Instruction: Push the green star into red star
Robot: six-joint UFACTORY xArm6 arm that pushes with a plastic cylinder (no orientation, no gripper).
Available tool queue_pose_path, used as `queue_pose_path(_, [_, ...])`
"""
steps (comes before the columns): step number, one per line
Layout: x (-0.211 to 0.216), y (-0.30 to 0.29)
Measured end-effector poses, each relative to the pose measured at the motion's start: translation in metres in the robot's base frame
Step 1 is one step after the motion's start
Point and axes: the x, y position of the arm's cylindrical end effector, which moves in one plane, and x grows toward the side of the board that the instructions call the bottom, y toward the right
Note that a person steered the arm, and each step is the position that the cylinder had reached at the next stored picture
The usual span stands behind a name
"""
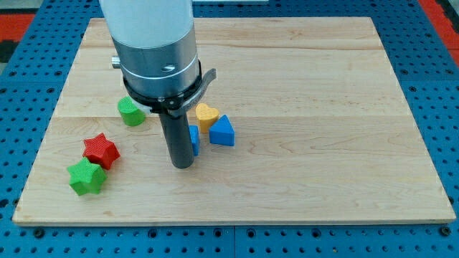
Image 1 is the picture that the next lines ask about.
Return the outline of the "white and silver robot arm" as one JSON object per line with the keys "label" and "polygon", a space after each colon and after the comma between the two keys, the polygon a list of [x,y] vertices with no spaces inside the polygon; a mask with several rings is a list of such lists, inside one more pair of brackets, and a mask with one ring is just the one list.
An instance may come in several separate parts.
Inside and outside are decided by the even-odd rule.
{"label": "white and silver robot arm", "polygon": [[173,97],[199,76],[191,0],[100,0],[131,94]]}

